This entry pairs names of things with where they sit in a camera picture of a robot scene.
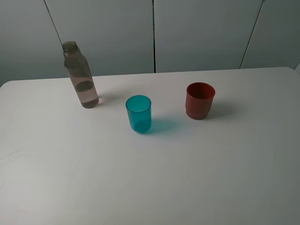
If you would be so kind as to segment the teal translucent plastic cup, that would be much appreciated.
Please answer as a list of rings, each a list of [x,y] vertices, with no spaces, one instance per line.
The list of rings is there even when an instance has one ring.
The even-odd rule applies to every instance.
[[[131,128],[137,133],[145,133],[151,127],[151,100],[144,95],[130,97],[126,110]]]

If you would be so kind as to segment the clear plastic water bottle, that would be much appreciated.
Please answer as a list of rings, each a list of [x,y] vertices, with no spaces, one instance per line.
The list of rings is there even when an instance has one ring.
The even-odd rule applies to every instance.
[[[99,98],[87,59],[74,41],[63,43],[62,49],[64,66],[81,105],[88,109],[97,106]]]

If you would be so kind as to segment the red plastic cup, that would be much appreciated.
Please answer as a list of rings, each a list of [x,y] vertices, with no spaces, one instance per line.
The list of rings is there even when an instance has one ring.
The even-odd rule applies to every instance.
[[[210,112],[215,89],[204,82],[195,82],[186,89],[186,114],[194,120],[203,120]]]

